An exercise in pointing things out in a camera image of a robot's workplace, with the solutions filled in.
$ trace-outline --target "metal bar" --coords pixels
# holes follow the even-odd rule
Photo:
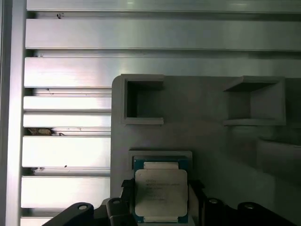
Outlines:
[[[110,137],[23,137],[23,167],[110,168]]]
[[[11,51],[12,1],[0,0],[0,225],[6,225],[8,159],[8,108]]]
[[[27,49],[301,50],[299,22],[27,19],[26,27]]]
[[[293,0],[27,0],[30,11],[219,11],[219,12],[301,12]]]
[[[111,112],[110,97],[24,97],[27,112]]]
[[[97,208],[109,197],[109,178],[22,177],[22,208],[67,208],[77,202]]]
[[[106,88],[35,88],[32,95],[39,97],[112,97],[112,90]]]
[[[110,127],[111,113],[37,113],[24,114],[24,127]]]
[[[20,225],[26,1],[12,0],[6,225]]]
[[[120,74],[175,76],[285,76],[299,78],[299,59],[172,57],[33,57],[25,60],[26,87],[111,87]]]
[[[31,217],[23,217],[21,218],[21,226],[41,226],[51,218],[31,218]]]

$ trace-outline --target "gray plastic panel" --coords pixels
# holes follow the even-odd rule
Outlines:
[[[122,180],[133,175],[127,163],[129,150],[191,150],[191,177],[203,182],[208,196],[233,208],[240,202],[256,202],[300,224],[300,214],[291,210],[294,200],[286,201],[279,191],[293,191],[299,200],[301,189],[257,169],[258,137],[271,138],[277,130],[222,124],[228,118],[228,92],[223,87],[232,80],[166,76],[163,91],[148,102],[150,109],[163,115],[164,125],[125,126],[119,122],[122,77],[117,77],[112,86],[111,196],[117,196]]]

